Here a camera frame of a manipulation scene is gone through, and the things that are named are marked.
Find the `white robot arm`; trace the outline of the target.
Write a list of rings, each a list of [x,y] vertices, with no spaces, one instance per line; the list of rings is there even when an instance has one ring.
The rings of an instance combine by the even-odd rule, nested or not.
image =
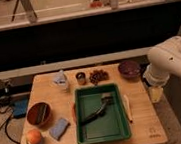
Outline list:
[[[174,36],[149,49],[149,65],[143,74],[153,103],[159,102],[170,74],[181,78],[181,36]]]

